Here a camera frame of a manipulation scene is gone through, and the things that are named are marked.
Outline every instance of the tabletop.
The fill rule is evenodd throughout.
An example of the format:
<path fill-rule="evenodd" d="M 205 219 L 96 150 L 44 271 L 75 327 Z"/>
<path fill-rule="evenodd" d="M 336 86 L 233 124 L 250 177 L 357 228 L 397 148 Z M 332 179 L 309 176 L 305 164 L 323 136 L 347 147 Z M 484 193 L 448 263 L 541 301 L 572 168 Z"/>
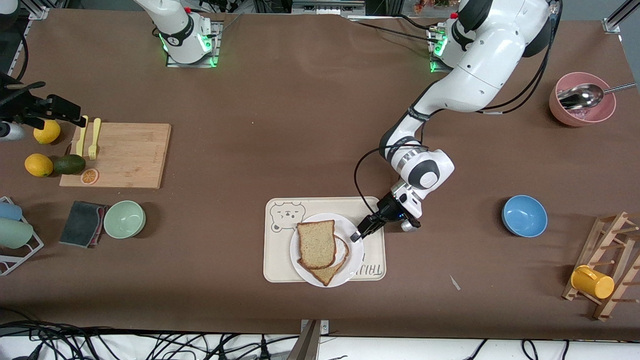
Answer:
<path fill-rule="evenodd" d="M 420 35 L 401 20 L 374 22 Z M 422 228 L 388 225 L 386 276 L 330 289 L 265 280 L 264 207 L 275 197 L 357 195 L 360 156 L 443 76 L 430 73 L 426 44 L 334 15 L 242 15 L 223 33 L 217 68 L 168 69 L 152 29 L 144 12 L 52 10 L 33 24 L 23 82 L 47 83 L 35 95 L 60 95 L 109 122 L 173 129 L 159 190 L 60 188 L 59 178 L 30 176 L 24 159 L 63 154 L 70 124 L 53 146 L 0 143 L 0 195 L 22 206 L 46 245 L 0 277 L 0 305 L 125 329 L 297 333 L 300 319 L 324 318 L 359 336 L 640 336 L 637 305 L 598 322 L 592 303 L 560 298 L 595 217 L 640 210 L 638 92 L 617 93 L 616 113 L 595 126 L 562 126 L 548 110 L 566 73 L 632 80 L 618 36 L 599 22 L 561 23 L 540 87 L 518 111 L 434 116 L 425 144 L 456 170 L 423 202 Z M 496 101 L 517 94 L 540 61 L 523 59 Z M 358 178 L 381 197 L 397 175 L 372 156 Z M 537 238 L 500 222 L 504 201 L 521 193 L 547 209 Z M 74 200 L 125 199 L 147 212 L 137 238 L 58 243 Z"/>

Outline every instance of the avocado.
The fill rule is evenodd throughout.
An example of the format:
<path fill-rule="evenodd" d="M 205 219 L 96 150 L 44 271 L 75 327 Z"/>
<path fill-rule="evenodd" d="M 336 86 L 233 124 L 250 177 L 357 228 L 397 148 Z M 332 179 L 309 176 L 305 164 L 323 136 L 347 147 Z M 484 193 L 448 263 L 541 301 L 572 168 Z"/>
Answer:
<path fill-rule="evenodd" d="M 82 172 L 86 166 L 86 161 L 82 156 L 71 154 L 58 158 L 53 163 L 53 170 L 58 174 L 74 175 Z"/>

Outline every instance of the toast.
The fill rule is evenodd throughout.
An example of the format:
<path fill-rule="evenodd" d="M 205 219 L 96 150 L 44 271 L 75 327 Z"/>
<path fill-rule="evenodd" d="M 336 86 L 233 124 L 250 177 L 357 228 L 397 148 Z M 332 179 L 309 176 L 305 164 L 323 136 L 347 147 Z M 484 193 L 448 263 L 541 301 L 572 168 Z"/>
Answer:
<path fill-rule="evenodd" d="M 345 243 L 344 240 L 340 239 L 337 236 L 335 237 L 335 240 L 337 243 L 341 243 L 342 246 L 344 246 L 344 258 L 342 258 L 342 261 L 337 265 L 330 266 L 328 268 L 319 269 L 319 270 L 307 270 L 325 286 L 329 286 L 335 274 L 337 274 L 338 271 L 340 271 L 344 263 L 347 261 L 347 258 L 349 257 L 349 245 L 347 245 L 347 243 Z"/>
<path fill-rule="evenodd" d="M 336 252 L 334 230 L 334 220 L 298 224 L 300 265 L 308 270 L 319 270 L 333 264 Z"/>

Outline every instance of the mug handle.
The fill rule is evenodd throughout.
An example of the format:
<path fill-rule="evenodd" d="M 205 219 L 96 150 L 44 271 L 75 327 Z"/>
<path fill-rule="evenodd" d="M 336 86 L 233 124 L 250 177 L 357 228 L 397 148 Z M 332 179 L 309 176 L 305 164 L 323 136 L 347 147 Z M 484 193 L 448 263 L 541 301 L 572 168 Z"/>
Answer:
<path fill-rule="evenodd" d="M 598 276 L 593 272 L 592 269 L 588 268 L 588 267 L 584 267 L 584 268 L 578 268 L 576 269 L 579 272 L 583 273 L 584 275 L 587 275 L 588 277 L 592 278 L 593 280 L 596 280 L 598 278 Z"/>

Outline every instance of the wooden cutting board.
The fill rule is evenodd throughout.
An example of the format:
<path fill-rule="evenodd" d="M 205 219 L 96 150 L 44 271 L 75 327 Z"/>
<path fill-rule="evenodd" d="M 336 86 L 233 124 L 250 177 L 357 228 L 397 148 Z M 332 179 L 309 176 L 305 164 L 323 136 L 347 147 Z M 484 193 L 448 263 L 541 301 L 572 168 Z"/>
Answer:
<path fill-rule="evenodd" d="M 89 146 L 93 143 L 91 122 L 86 129 L 83 157 L 86 168 L 95 168 L 100 177 L 93 185 L 83 185 L 80 176 L 62 175 L 60 186 L 159 189 L 170 134 L 169 124 L 103 121 L 97 159 L 89 160 Z M 76 153 L 78 139 L 79 127 L 71 141 L 71 154 Z"/>

